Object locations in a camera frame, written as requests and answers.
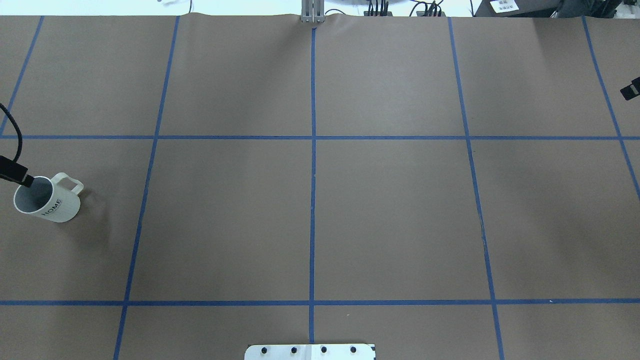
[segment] white label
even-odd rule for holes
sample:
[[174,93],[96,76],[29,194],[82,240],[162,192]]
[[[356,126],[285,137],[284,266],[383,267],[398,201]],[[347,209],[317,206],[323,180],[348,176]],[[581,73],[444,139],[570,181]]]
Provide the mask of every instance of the white label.
[[514,12],[520,9],[515,0],[494,0],[489,3],[495,13]]

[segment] grid line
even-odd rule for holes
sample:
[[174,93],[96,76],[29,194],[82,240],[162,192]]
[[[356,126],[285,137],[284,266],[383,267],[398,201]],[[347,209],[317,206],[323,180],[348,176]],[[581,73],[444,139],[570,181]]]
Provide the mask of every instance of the grid line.
[[309,231],[309,343],[315,342],[316,299],[316,28],[311,29],[311,202]]
[[[20,69],[18,80],[16,80],[15,86],[13,87],[13,93],[11,94],[11,98],[9,99],[9,104],[6,107],[6,109],[9,111],[11,111],[11,107],[13,106],[15,97],[18,95],[18,89],[20,88],[20,84],[22,83],[22,77],[24,77],[24,72],[27,70],[27,65],[29,64],[31,53],[33,53],[33,48],[36,46],[36,41],[38,40],[38,35],[40,34],[40,29],[42,29],[43,22],[44,22],[44,16],[41,16],[40,20],[38,21],[38,26],[36,27],[36,32],[33,34],[33,38],[31,39],[31,45],[29,45],[27,56],[25,56],[24,62],[22,63],[22,68]],[[0,125],[0,135],[4,133],[4,127],[6,126],[7,120],[8,120],[8,117],[4,115],[2,120],[2,125]]]
[[175,17],[175,24],[173,25],[173,37],[171,40],[171,48],[169,50],[169,59],[166,64],[166,72],[164,74],[164,83],[162,89],[162,95],[160,97],[160,107],[158,109],[158,116],[156,120],[156,131],[154,133],[154,142],[151,146],[151,155],[149,156],[149,166],[147,168],[147,178],[145,180],[145,187],[142,195],[142,202],[140,205],[140,215],[138,217],[138,227],[136,230],[136,238],[133,243],[133,250],[131,254],[131,264],[129,265],[129,275],[127,276],[127,286],[124,293],[124,304],[122,305],[122,313],[120,314],[120,325],[118,326],[118,336],[116,337],[116,345],[113,351],[113,359],[118,360],[120,356],[120,345],[122,344],[122,335],[124,333],[124,325],[127,319],[127,309],[129,302],[129,295],[131,294],[131,283],[133,282],[133,273],[136,268],[136,258],[138,256],[138,246],[140,244],[140,234],[142,233],[142,220],[145,216],[145,209],[147,207],[147,198],[149,194],[149,182],[151,180],[151,173],[154,167],[154,160],[156,156],[156,149],[158,144],[158,136],[160,135],[160,125],[162,124],[162,115],[164,111],[164,100],[166,99],[166,89],[169,86],[169,76],[171,75],[171,64],[173,60],[173,50],[175,49],[175,40],[178,35],[178,26],[180,24],[180,17]]
[[[23,135],[28,140],[153,140],[154,135]],[[158,140],[466,140],[465,135],[159,135]],[[469,135],[471,140],[625,141],[640,136]],[[17,139],[1,135],[0,139]]]
[[498,356],[500,360],[504,360],[504,349],[502,346],[502,331],[500,331],[500,319],[498,317],[498,305],[495,302],[495,290],[493,287],[493,275],[491,272],[491,261],[489,258],[489,246],[486,241],[486,231],[484,230],[484,218],[482,213],[482,204],[480,202],[480,191],[478,189],[478,182],[476,177],[476,165],[474,163],[473,150],[471,148],[471,137],[469,134],[469,124],[467,122],[467,109],[465,108],[465,97],[462,92],[462,81],[460,79],[460,66],[458,65],[458,55],[456,53],[456,41],[453,32],[453,23],[451,18],[448,17],[449,23],[449,36],[451,37],[451,51],[453,55],[453,64],[456,71],[456,82],[458,83],[458,97],[460,98],[460,110],[462,112],[462,123],[465,128],[465,137],[467,141],[467,154],[469,157],[469,168],[471,170],[471,180],[474,186],[474,195],[476,198],[476,210],[480,219],[480,230],[482,234],[482,242],[484,248],[484,267],[486,268],[486,278],[489,285],[489,296],[491,296],[491,309],[493,312],[493,326],[495,327],[495,338],[498,347]]
[[[574,299],[442,299],[442,300],[314,300],[314,306],[469,306],[469,305],[640,304],[640,298]],[[123,306],[117,300],[0,300],[0,306]],[[137,306],[308,306],[307,300],[130,300]]]
[[589,45],[589,52],[591,53],[591,60],[593,61],[593,67],[596,70],[596,75],[598,76],[598,81],[600,82],[600,88],[602,88],[604,99],[607,102],[607,107],[609,109],[609,115],[611,116],[611,121],[613,122],[613,127],[616,128],[616,134],[618,135],[618,141],[620,141],[622,154],[625,157],[625,161],[627,162],[627,167],[631,174],[631,180],[633,181],[634,187],[636,188],[636,195],[640,200],[640,186],[638,185],[638,180],[636,179],[636,173],[634,172],[634,167],[631,164],[631,159],[629,158],[627,147],[625,146],[625,141],[622,137],[622,132],[620,131],[620,125],[618,124],[618,120],[616,120],[616,114],[613,112],[613,106],[611,105],[611,100],[609,99],[609,93],[607,93],[607,87],[604,85],[604,80],[602,79],[602,74],[600,73],[600,67],[598,66],[598,60],[596,59],[596,53],[594,52],[593,44],[591,43],[591,35],[589,34],[589,26],[587,25],[587,18],[584,15],[582,16],[582,26],[584,27],[584,35],[586,36],[587,44]]

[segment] black cable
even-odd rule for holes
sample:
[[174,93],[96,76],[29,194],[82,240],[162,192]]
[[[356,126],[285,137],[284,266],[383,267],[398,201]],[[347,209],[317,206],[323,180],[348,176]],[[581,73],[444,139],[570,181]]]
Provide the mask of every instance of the black cable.
[[606,0],[602,5],[602,11],[600,12],[600,16],[598,17],[602,17],[604,15],[604,11],[607,9],[607,5],[609,5],[609,0]]
[[346,13],[344,13],[340,9],[329,9],[329,10],[325,11],[324,14],[326,15],[326,13],[328,13],[328,12],[340,12],[340,13],[343,13],[344,15],[347,15]]
[[15,119],[13,118],[13,116],[11,116],[11,113],[9,112],[9,110],[7,110],[2,104],[0,104],[0,109],[2,109],[2,111],[6,114],[6,117],[9,118],[11,125],[13,125],[13,128],[15,129],[15,133],[18,134],[18,149],[15,151],[15,157],[13,158],[13,162],[16,163],[18,162],[18,159],[20,158],[20,154],[22,153],[22,133],[20,132],[20,128],[18,127],[18,124],[15,122]]
[[436,8],[436,3],[435,2],[431,3],[431,6],[429,6],[429,9],[425,11],[424,14],[422,14],[422,16],[431,16],[431,12],[432,11],[435,12],[435,8]]
[[411,15],[413,15],[413,12],[415,11],[415,8],[418,7],[418,5],[420,4],[424,4],[424,12],[427,12],[427,8],[429,8],[429,4],[425,3],[424,1],[416,1],[416,4],[413,6],[413,9],[411,9],[411,12],[409,13],[409,17],[411,17]]
[[440,6],[440,4],[442,4],[442,1],[444,0],[440,0],[440,2],[436,4],[436,10],[438,10],[438,15],[434,15],[434,16],[437,16],[437,17],[442,16],[442,6]]

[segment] white mug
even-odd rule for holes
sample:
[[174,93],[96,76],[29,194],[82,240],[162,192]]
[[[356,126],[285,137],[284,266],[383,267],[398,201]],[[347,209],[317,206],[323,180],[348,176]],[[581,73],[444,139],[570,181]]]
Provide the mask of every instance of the white mug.
[[[76,186],[68,190],[58,183],[69,179]],[[78,194],[84,189],[84,184],[69,177],[64,172],[57,173],[52,179],[35,176],[31,187],[20,185],[13,194],[15,209],[23,214],[33,215],[53,222],[71,220],[80,210]]]

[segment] black cable bundle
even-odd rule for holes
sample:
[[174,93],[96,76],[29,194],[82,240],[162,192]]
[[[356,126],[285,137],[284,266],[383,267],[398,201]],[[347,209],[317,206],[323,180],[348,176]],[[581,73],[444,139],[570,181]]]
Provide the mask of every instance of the black cable bundle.
[[380,3],[376,0],[376,6],[373,6],[373,0],[369,0],[369,7],[365,16],[388,16],[389,15],[389,2],[382,0]]
[[442,4],[442,1],[444,0],[440,0],[439,3],[436,4],[435,1],[433,1],[432,3],[427,3],[426,1],[417,1],[417,0],[412,0],[414,3],[416,3],[413,8],[411,9],[411,12],[409,13],[409,17],[411,17],[411,15],[413,15],[413,12],[415,11],[415,9],[418,7],[418,5],[423,4],[424,5],[424,14],[422,14],[422,16],[431,16],[431,17],[439,17],[442,16],[442,7],[440,7],[440,4]]

